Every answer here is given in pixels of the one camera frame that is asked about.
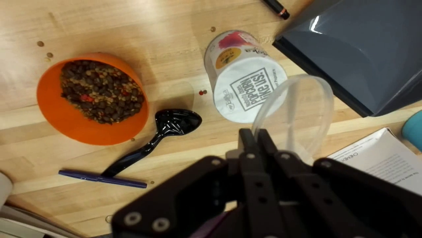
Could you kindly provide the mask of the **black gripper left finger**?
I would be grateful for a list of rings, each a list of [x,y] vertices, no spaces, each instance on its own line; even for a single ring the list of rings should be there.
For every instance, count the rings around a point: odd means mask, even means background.
[[[246,175],[257,176],[264,172],[259,147],[251,130],[239,131],[240,168]]]

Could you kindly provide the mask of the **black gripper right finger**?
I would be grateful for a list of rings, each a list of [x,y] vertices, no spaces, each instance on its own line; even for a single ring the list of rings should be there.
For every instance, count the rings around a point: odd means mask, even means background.
[[[279,149],[276,147],[275,142],[272,141],[272,138],[267,130],[260,130],[257,133],[257,145],[259,145],[260,151],[267,158],[275,158],[279,155]]]

